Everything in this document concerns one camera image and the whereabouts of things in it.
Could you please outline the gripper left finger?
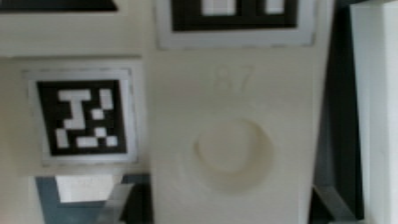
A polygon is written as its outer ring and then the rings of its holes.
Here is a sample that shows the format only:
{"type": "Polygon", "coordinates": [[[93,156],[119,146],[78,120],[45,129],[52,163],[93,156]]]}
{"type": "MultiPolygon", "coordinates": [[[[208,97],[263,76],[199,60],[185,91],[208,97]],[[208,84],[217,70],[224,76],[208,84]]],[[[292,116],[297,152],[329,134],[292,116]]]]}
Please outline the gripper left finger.
{"type": "Polygon", "coordinates": [[[116,185],[94,224],[155,224],[151,188],[146,183],[116,185]]]}

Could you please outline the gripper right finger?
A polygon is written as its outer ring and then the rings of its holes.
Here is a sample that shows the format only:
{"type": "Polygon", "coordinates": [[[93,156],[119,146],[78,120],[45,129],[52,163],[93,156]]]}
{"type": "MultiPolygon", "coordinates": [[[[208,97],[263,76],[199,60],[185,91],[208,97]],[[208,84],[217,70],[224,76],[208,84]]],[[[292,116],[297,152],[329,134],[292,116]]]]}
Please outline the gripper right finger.
{"type": "Polygon", "coordinates": [[[318,202],[311,205],[309,224],[359,224],[361,219],[333,186],[315,186],[313,196],[318,202]]]}

